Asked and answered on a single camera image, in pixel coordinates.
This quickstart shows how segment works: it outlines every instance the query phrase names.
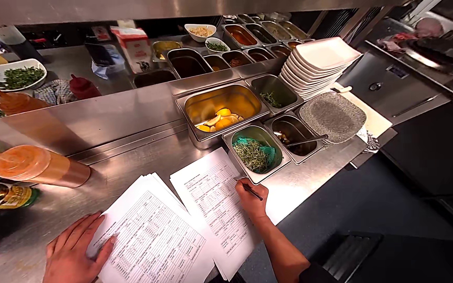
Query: bottle label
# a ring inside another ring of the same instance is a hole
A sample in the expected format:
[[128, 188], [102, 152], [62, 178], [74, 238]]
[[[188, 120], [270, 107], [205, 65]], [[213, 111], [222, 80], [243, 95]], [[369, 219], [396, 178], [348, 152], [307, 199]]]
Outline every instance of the bottle label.
[[31, 194], [29, 187], [0, 183], [0, 209], [16, 209], [26, 203]]

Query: stack of plates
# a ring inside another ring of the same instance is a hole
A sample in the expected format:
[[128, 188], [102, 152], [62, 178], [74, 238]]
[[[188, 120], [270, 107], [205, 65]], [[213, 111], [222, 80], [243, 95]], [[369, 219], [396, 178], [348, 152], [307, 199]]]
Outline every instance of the stack of plates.
[[360, 56], [340, 37], [299, 44], [286, 60], [279, 78], [309, 100], [334, 83]]
[[327, 134], [324, 145], [335, 145], [352, 138], [366, 122], [361, 108], [334, 92], [323, 93], [306, 102], [298, 115], [314, 135]]

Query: spoon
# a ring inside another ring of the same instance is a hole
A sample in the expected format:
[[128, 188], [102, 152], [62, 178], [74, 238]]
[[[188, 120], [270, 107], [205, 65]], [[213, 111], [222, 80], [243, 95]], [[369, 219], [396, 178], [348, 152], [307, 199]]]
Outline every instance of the spoon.
[[311, 139], [307, 139], [305, 141], [299, 141], [298, 143], [289, 144], [289, 145], [286, 145], [286, 147], [288, 148], [288, 147], [293, 146], [293, 145], [301, 145], [301, 144], [306, 144], [306, 143], [310, 143], [310, 142], [316, 142], [318, 140], [325, 139], [325, 138], [328, 138], [327, 134], [319, 135], [317, 137], [314, 137], [314, 138], [311, 138]]

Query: black sleeve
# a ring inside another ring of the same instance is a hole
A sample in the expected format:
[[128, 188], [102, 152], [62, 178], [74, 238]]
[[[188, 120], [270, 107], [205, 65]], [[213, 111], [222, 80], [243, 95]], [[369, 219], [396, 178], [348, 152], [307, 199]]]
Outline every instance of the black sleeve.
[[327, 270], [312, 263], [310, 267], [302, 271], [299, 276], [299, 283], [337, 283], [338, 281]]

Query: person's arm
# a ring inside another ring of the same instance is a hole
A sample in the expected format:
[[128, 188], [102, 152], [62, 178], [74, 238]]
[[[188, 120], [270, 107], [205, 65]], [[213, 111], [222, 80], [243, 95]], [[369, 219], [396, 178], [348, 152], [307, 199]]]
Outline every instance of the person's arm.
[[78, 219], [46, 247], [43, 283], [91, 283], [108, 260], [115, 237], [106, 241], [95, 260], [87, 258], [87, 247], [104, 220], [100, 212]]
[[[263, 201], [244, 190], [242, 183], [248, 184], [258, 195], [263, 197]], [[279, 283], [299, 282], [300, 273], [307, 269], [311, 263], [268, 218], [265, 212], [268, 189], [263, 185], [253, 185], [247, 178], [239, 180], [235, 189], [240, 196], [242, 207], [265, 242], [277, 281]]]

